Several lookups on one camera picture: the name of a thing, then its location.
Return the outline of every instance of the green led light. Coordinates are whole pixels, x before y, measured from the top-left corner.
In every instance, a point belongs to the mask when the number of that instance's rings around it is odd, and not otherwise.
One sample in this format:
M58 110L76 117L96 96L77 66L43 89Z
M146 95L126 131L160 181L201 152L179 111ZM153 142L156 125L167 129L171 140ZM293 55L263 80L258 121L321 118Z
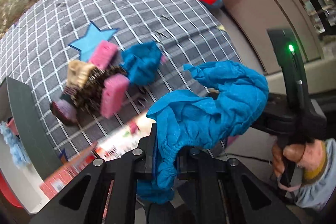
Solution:
M291 51L291 52L294 52L294 47L293 47L293 45L289 45L289 50Z

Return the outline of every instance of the blue fluffy toy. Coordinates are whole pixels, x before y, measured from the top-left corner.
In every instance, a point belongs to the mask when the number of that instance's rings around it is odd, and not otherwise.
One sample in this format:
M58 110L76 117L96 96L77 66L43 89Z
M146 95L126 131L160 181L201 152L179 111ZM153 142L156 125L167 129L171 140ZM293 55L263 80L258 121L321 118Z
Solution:
M31 163L25 148L23 147L20 139L15 136L12 131L7 127L5 122L0 124L0 132L4 137L5 142L10 147L13 162L17 167L26 166Z

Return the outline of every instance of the gray panel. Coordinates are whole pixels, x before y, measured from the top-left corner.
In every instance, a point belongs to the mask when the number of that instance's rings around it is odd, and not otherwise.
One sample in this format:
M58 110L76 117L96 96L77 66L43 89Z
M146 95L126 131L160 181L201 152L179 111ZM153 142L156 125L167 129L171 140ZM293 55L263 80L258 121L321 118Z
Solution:
M62 166L51 147L36 112L28 85L6 77L9 103L23 146L44 180Z

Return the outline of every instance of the metal screw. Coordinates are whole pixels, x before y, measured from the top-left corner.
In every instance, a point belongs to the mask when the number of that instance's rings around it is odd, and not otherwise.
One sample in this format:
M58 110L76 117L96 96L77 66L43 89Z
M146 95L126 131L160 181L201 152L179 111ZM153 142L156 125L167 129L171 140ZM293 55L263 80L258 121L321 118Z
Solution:
M102 159L95 159L94 161L93 161L93 165L94 166L101 166L102 164L103 164L103 160Z
M140 148L135 148L133 151L132 151L133 155L135 156L140 156L142 154L142 149Z
M233 167L236 167L239 164L239 160L237 160L236 158L230 158L229 164Z
M195 148L195 147L193 147L193 148L191 148L191 149L189 150L189 153L190 153L191 155L197 155L197 154L200 153L200 150L197 149L197 148Z

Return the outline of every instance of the blue rag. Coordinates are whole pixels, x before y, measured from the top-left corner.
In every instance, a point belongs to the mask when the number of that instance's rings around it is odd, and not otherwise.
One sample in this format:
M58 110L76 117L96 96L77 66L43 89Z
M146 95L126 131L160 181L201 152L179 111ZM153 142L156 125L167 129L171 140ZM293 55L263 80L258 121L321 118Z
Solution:
M8 144L10 147L9 151L12 154L14 164L17 167L30 164L30 158L20 139L12 133L11 129L7 127L5 122L0 123L0 133L3 135L6 144Z
M160 65L161 51L154 41L138 44L121 53L122 67L127 71L130 84L148 85L155 79Z
M137 193L164 203L176 177L174 160L184 146L212 148L219 140L243 134L261 115L268 98L266 78L232 61L184 65L200 84L219 90L217 100L176 90L160 98L147 113L157 122L157 148L162 160L155 179L140 181ZM158 198L158 189L162 190Z

